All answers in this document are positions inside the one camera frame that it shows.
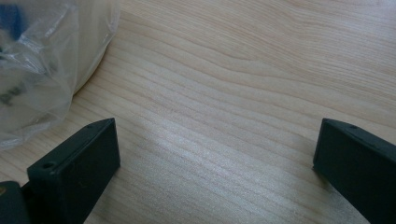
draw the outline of wood grain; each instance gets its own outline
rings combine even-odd
[[[121,0],[61,125],[0,180],[114,117],[121,168],[87,223],[367,223],[312,170],[322,118],[396,144],[396,2]]]

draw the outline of black plastic piece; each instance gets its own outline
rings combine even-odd
[[[82,224],[119,167],[115,120],[84,127],[28,168],[22,194],[30,223]]]
[[[396,146],[354,125],[322,121],[314,169],[371,223],[396,223]]]
[[[17,182],[0,183],[0,223],[30,223],[21,188]]]

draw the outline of clear plastic bag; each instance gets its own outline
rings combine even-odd
[[[119,17],[115,0],[0,0],[0,149],[64,119]]]

